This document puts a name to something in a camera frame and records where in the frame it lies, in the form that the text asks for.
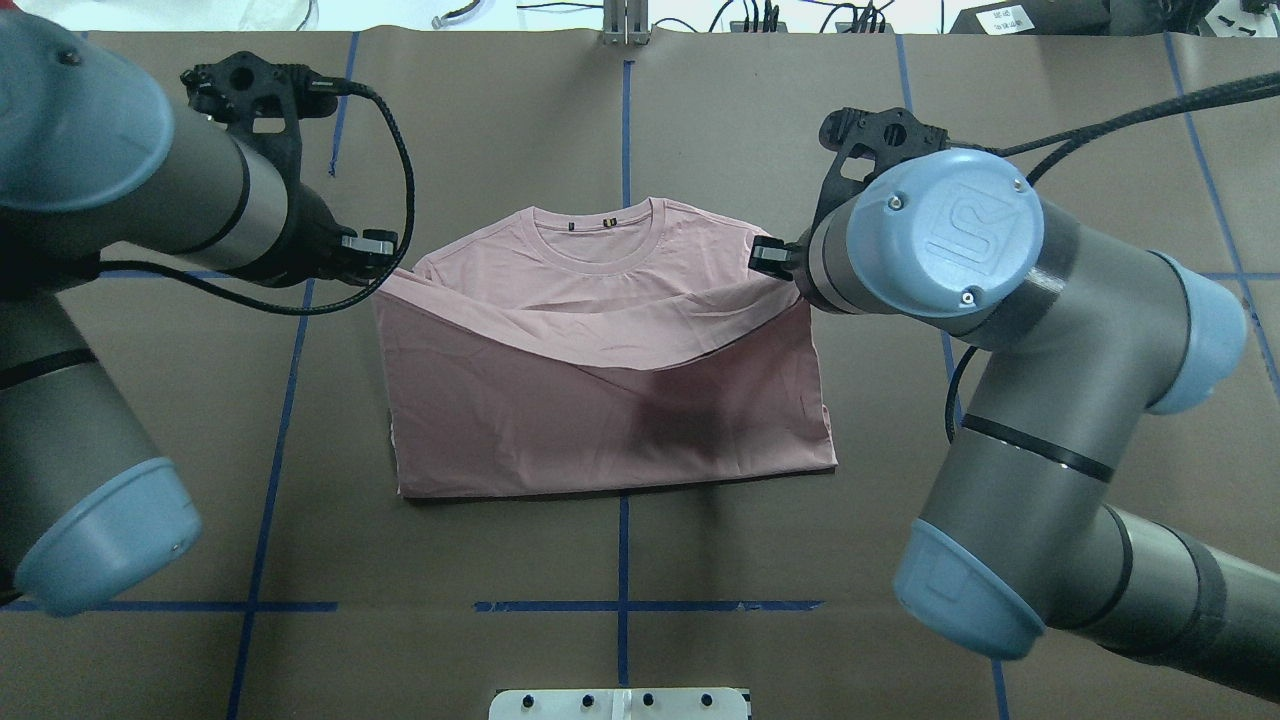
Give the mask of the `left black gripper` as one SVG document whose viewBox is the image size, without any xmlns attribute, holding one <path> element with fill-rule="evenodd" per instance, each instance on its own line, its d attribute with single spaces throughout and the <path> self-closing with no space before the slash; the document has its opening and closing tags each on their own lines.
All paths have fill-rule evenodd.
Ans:
<svg viewBox="0 0 1280 720">
<path fill-rule="evenodd" d="M 399 263 L 394 231 L 342 225 L 312 190 L 301 190 L 292 220 L 265 259 L 262 286 L 283 288 L 306 279 L 340 281 L 356 287 L 375 283 Z"/>
</svg>

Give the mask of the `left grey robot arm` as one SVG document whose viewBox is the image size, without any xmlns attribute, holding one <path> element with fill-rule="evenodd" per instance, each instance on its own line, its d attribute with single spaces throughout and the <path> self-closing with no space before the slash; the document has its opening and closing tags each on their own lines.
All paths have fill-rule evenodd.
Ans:
<svg viewBox="0 0 1280 720">
<path fill-rule="evenodd" d="M 370 297 L 413 232 L 415 177 L 369 85 L 251 51 L 146 69 L 3 10 L 3 602 L 92 612 L 187 553 L 204 525 L 82 322 L 110 281 L 166 279 L 307 319 Z M 371 102 L 404 177 L 402 231 L 355 231 L 303 181 L 303 122 Z"/>
</svg>

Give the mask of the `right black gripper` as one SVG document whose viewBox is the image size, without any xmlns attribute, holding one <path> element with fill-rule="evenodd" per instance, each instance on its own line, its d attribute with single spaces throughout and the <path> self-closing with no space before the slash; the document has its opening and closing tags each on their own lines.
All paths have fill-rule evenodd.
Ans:
<svg viewBox="0 0 1280 720">
<path fill-rule="evenodd" d="M 751 272 L 768 277 L 791 277 L 797 292 L 806 301 L 822 301 L 809 263 L 813 228 L 805 229 L 794 242 L 772 236 L 755 236 L 748 258 Z"/>
</svg>

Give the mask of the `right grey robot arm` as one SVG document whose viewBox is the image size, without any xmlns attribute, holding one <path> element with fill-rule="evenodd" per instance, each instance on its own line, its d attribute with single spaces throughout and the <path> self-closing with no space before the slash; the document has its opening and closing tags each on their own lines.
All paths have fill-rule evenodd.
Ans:
<svg viewBox="0 0 1280 720">
<path fill-rule="evenodd" d="M 899 314 L 989 356 L 893 580 L 998 661 L 1048 630 L 1277 701 L 1277 574 L 1107 505 L 1139 420 L 1207 400 L 1249 334 L 1235 295 L 1080 224 L 1009 161 L 910 159 L 753 270 L 837 314 Z"/>
</svg>

